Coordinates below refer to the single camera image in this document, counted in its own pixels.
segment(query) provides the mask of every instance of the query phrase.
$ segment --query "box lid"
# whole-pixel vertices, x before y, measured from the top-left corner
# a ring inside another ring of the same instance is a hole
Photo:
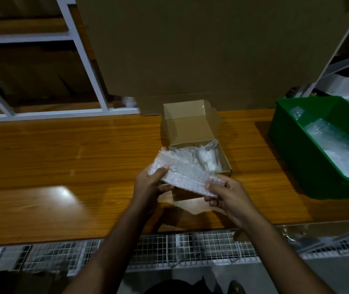
[[[162,127],[170,145],[216,139],[221,117],[206,100],[162,105]]]

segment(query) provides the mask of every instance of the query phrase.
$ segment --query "right hand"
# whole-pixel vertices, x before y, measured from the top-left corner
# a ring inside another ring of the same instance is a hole
[[[260,215],[260,212],[246,193],[241,182],[221,174],[216,174],[216,176],[224,180],[226,184],[221,186],[207,182],[205,184],[206,190],[214,193],[218,198],[204,196],[204,200],[211,207],[223,209],[237,227],[246,230],[249,221]]]

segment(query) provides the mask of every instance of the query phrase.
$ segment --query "wire mesh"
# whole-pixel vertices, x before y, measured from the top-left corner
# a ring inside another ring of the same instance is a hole
[[[233,231],[206,231],[141,236],[127,271],[182,268],[233,263],[259,263],[250,242],[235,242]],[[15,245],[0,248],[0,271],[79,272],[97,251],[102,239]],[[349,237],[302,254],[304,259],[349,255]]]

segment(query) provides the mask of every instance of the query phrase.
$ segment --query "wooden table surface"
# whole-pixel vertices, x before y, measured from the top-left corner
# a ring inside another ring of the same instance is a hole
[[[297,186],[267,137],[273,113],[221,113],[218,139],[232,176],[275,224],[349,220],[349,200],[309,199]],[[104,237],[162,144],[159,116],[1,122],[0,245]],[[166,194],[143,232],[228,227],[203,198]]]

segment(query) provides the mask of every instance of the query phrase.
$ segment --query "green tray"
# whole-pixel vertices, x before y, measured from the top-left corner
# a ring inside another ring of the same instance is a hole
[[[290,113],[304,109],[296,120]],[[349,178],[304,130],[322,118],[349,135],[349,102],[338,96],[280,99],[269,135],[306,195],[315,199],[349,198]]]

